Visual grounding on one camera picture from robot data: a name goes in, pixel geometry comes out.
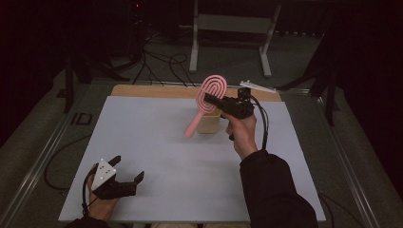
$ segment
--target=hand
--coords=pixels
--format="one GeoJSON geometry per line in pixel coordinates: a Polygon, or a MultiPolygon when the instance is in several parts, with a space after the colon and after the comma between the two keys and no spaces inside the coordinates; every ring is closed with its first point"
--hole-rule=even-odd
{"type": "Polygon", "coordinates": [[[97,199],[91,191],[91,185],[94,182],[94,175],[89,176],[86,186],[89,191],[89,210],[88,215],[94,219],[108,221],[119,199],[97,199]]]}
{"type": "Polygon", "coordinates": [[[258,151],[255,143],[257,121],[255,114],[243,120],[239,120],[224,112],[221,115],[229,121],[226,132],[228,135],[234,135],[234,148],[242,160],[258,151]]]}

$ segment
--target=floor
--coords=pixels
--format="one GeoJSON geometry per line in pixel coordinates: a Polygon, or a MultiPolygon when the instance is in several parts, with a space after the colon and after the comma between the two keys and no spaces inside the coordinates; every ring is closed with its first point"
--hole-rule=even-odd
{"type": "MultiPolygon", "coordinates": [[[[154,36],[144,48],[149,67],[144,68],[136,85],[148,85],[151,78],[153,85],[181,85],[182,80],[191,86],[191,82],[200,84],[206,76],[220,74],[231,86],[246,80],[260,86],[281,86],[303,74],[320,42],[313,37],[275,34],[268,52],[273,77],[266,79],[262,77],[259,61],[259,37],[257,42],[250,39],[254,42],[217,43],[210,39],[212,35],[215,34],[205,33],[201,40],[198,71],[193,74],[187,72],[190,36],[185,35],[180,41],[154,36]],[[169,56],[178,53],[181,55],[176,58],[178,62],[183,61],[182,66],[166,62],[169,56]],[[152,55],[164,58],[165,62],[152,55]]],[[[114,59],[116,65],[124,61],[114,59]]],[[[64,99],[56,98],[64,88],[64,72],[55,78],[53,89],[1,148],[0,226],[65,225],[57,219],[67,191],[49,187],[44,173],[52,184],[69,187],[106,96],[117,84],[132,84],[141,66],[137,64],[120,73],[130,79],[128,82],[117,82],[95,71],[90,85],[76,82],[75,103],[68,114],[63,113],[64,99]],[[91,124],[71,125],[76,112],[91,113],[91,124]],[[46,169],[50,160],[52,164],[46,169]]],[[[336,125],[330,127],[323,118],[323,103],[307,94],[311,83],[281,92],[281,99],[287,104],[318,193],[324,198],[322,206],[328,220],[319,227],[332,227],[332,216],[335,227],[402,227],[402,201],[344,100],[342,89],[336,91],[336,125]]]]}

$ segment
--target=metal frame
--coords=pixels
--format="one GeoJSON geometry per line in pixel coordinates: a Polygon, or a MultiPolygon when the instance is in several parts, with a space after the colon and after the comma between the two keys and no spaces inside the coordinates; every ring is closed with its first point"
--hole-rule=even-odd
{"type": "Polygon", "coordinates": [[[263,76],[270,78],[272,71],[267,58],[267,49],[275,31],[276,22],[278,20],[281,6],[276,6],[275,12],[271,18],[256,17],[238,17],[224,15],[199,14],[199,0],[195,0],[194,17],[193,17],[193,45],[190,54],[189,71],[195,73],[198,66],[199,55],[199,29],[222,30],[222,31],[240,31],[251,33],[266,34],[266,41],[259,48],[259,56],[263,69],[263,76]]]}

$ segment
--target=black sleeve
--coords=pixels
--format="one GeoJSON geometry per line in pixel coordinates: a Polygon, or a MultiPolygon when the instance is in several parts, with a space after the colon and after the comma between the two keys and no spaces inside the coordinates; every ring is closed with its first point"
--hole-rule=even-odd
{"type": "Polygon", "coordinates": [[[75,219],[65,228],[109,228],[109,226],[103,220],[83,216],[81,219],[75,219]]]}
{"type": "Polygon", "coordinates": [[[285,160],[257,151],[240,163],[240,177],[252,228],[317,227],[315,210],[297,193],[285,160]]]}

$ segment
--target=white paper sheet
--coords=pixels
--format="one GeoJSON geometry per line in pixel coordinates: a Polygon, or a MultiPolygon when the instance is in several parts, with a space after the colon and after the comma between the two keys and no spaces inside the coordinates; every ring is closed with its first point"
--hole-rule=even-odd
{"type": "MultiPolygon", "coordinates": [[[[262,102],[270,128],[267,149],[285,159],[299,194],[325,216],[285,103],[262,102]]],[[[256,140],[262,139],[259,111],[256,140]]],[[[240,182],[240,158],[221,120],[217,134],[183,131],[197,113],[193,99],[108,97],[68,193],[59,220],[82,216],[86,173],[100,159],[117,155],[116,181],[144,171],[134,197],[119,201],[111,220],[142,222],[249,221],[240,182]]]]}

